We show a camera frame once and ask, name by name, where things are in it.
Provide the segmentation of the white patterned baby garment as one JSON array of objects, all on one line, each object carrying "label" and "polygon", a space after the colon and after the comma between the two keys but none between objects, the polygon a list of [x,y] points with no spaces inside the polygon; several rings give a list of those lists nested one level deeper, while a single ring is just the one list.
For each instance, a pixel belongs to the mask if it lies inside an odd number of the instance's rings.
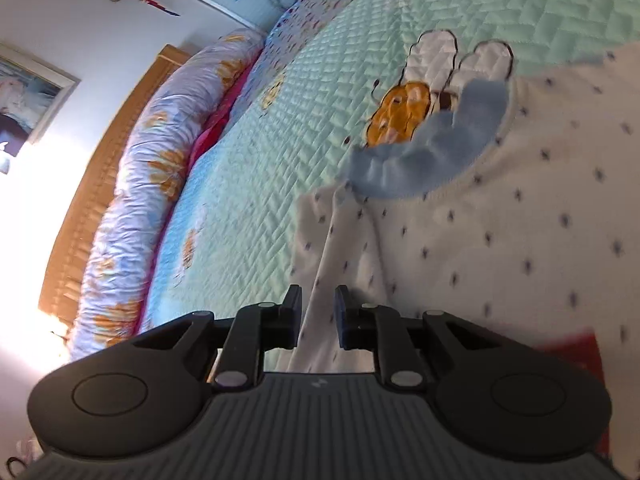
[{"label": "white patterned baby garment", "polygon": [[333,296],[450,312],[526,344],[594,333],[615,466],[639,469],[639,48],[473,80],[405,144],[352,153],[297,205],[302,331],[281,372],[368,372]]}]

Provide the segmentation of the floral long pillow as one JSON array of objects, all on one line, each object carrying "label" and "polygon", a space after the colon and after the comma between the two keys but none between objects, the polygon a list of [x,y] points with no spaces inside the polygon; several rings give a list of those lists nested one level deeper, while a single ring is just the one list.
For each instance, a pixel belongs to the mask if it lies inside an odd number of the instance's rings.
[{"label": "floral long pillow", "polygon": [[73,361],[137,333],[152,264],[196,139],[264,40],[240,29],[204,47],[154,91],[129,135],[82,277]]}]

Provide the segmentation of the magenta bed sheet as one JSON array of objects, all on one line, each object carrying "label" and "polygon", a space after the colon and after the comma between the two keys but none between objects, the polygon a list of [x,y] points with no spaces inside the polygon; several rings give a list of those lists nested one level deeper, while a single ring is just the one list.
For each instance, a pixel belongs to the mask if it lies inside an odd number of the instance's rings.
[{"label": "magenta bed sheet", "polygon": [[[242,92],[242,89],[246,84],[248,75],[250,74],[250,71],[252,70],[255,63],[256,60],[250,61],[247,66],[243,67],[242,70],[239,71],[239,73],[235,77],[234,83],[229,84],[229,87],[224,92],[224,95],[222,96],[222,99],[218,106],[207,116],[202,131],[198,134],[198,137],[195,139],[192,148],[190,149],[189,157],[186,161],[186,171],[184,172],[183,183],[186,183],[186,180],[188,180],[189,174],[196,162],[222,137],[224,128],[226,128],[228,123],[230,122],[232,107],[234,107],[234,103],[236,102],[236,100],[239,99],[240,93]],[[153,281],[155,268],[157,266],[160,246],[162,246],[168,224],[171,220],[172,215],[174,214],[177,202],[178,200],[174,200],[174,202],[170,206],[168,214],[166,214],[163,227],[160,230],[160,236],[158,237],[156,246],[154,248],[153,258],[148,273],[148,284],[146,284],[144,290],[144,301],[142,302],[142,307],[139,311],[137,323],[134,326],[134,332],[136,334],[142,333],[150,326],[150,322],[148,321],[148,314],[150,310],[150,288]]]}]

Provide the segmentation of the wooden headboard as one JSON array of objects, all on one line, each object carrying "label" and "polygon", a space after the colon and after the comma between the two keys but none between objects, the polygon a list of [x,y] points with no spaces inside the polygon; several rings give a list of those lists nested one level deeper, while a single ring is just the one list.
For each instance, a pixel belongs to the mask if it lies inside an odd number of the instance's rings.
[{"label": "wooden headboard", "polygon": [[160,50],[105,130],[80,180],[54,242],[38,307],[66,327],[77,315],[82,277],[96,230],[114,197],[119,161],[130,133],[157,89],[190,58],[168,44]]}]

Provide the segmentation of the mint green bee quilt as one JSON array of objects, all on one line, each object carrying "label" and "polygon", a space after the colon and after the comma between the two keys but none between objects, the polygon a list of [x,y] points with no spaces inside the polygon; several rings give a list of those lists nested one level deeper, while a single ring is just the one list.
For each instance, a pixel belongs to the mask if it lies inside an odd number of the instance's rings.
[{"label": "mint green bee quilt", "polygon": [[352,0],[194,165],[160,246],[149,327],[281,296],[296,200],[334,179],[375,99],[435,29],[461,54],[502,40],[530,75],[637,39],[639,0]]}]

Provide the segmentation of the framed wall picture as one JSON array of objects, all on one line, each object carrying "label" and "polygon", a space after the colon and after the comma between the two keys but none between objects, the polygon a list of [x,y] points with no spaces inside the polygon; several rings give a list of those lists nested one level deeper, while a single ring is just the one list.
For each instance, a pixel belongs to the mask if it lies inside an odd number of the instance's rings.
[{"label": "framed wall picture", "polygon": [[17,47],[1,44],[1,173],[37,143],[80,80]]}]

